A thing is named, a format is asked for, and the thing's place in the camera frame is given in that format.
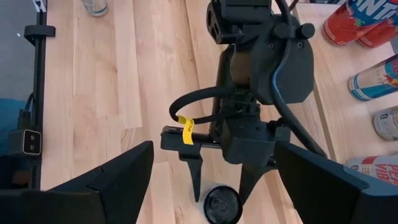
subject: blue can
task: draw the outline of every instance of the blue can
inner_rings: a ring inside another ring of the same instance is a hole
[[[369,101],[398,90],[398,55],[382,61],[348,81],[351,94],[361,101]]]

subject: blue fabric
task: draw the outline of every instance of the blue fabric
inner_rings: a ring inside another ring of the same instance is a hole
[[[8,132],[17,129],[18,114],[25,101],[0,98],[0,154],[7,149]]]

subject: light wood surface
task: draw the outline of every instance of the light wood surface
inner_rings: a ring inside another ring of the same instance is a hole
[[[171,102],[215,85],[224,46],[214,44],[207,33],[208,2],[108,0],[108,4],[109,12],[94,18],[80,0],[49,2],[47,20],[57,28],[57,36],[47,40],[42,188],[61,184],[143,140],[152,140],[155,164],[138,223],[206,223],[194,202],[186,163],[176,152],[161,150],[159,143],[163,126],[177,125],[168,113]],[[316,13],[309,17],[314,23],[332,12],[323,6],[299,10]],[[316,69],[327,68],[317,55],[328,43],[316,44]],[[324,137],[325,118],[318,113],[316,97],[312,93],[290,108],[327,151],[330,138]],[[181,114],[200,117],[210,110],[208,100],[184,108]],[[279,114],[273,106],[263,106],[261,116],[270,120]],[[203,133],[207,129],[207,125],[195,127]],[[294,136],[292,142],[299,144]],[[227,164],[221,151],[203,149],[201,154],[202,193],[219,183],[238,189],[240,166]],[[277,171],[257,183],[239,223],[301,223]]]
[[[345,163],[354,157],[387,155],[398,152],[398,142],[380,138],[373,128],[373,114],[396,106],[398,93],[366,103],[356,100],[348,91],[348,79],[364,69],[394,55],[388,42],[376,49],[368,49],[356,42],[346,47],[325,43],[321,26],[338,6],[298,4],[300,22],[316,27],[310,39],[315,60],[315,96],[326,140],[333,160]]]

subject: black clamp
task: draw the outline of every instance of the black clamp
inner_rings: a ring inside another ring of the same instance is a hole
[[[47,25],[25,26],[24,37],[34,46],[37,39],[55,37],[55,27]]]

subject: black knob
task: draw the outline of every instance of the black knob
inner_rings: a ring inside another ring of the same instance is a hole
[[[315,27],[311,23],[301,25],[296,29],[296,38],[299,40],[309,39],[315,34]]]
[[[289,36],[289,27],[284,22],[276,24],[273,31],[274,36],[279,39],[287,39]]]

